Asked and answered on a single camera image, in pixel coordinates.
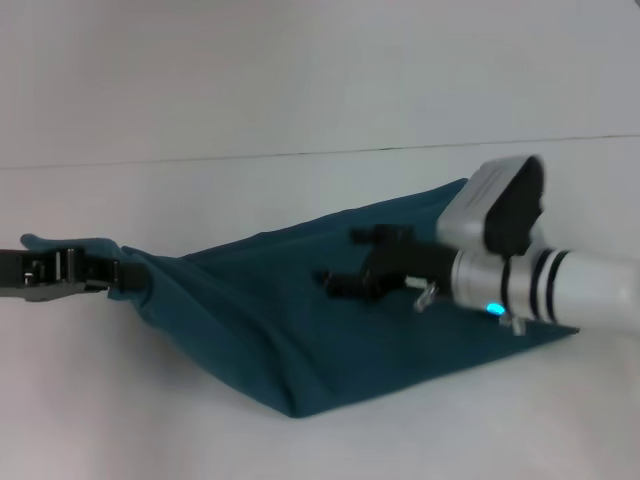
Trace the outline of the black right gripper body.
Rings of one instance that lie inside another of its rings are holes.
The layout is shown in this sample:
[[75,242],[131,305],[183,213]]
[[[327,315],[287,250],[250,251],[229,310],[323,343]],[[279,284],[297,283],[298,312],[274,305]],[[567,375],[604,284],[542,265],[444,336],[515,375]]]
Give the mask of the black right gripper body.
[[380,244],[372,244],[363,262],[363,276],[379,285],[380,298],[406,288],[406,278],[412,277],[434,285],[437,296],[451,299],[453,264],[458,251],[418,240],[412,227],[389,226],[391,236]]

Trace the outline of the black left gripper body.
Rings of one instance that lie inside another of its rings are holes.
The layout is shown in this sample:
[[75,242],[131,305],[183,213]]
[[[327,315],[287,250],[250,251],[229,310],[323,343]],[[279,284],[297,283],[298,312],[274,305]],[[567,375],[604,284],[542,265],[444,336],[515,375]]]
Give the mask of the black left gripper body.
[[48,302],[81,294],[82,260],[83,254],[75,249],[2,250],[1,297]]

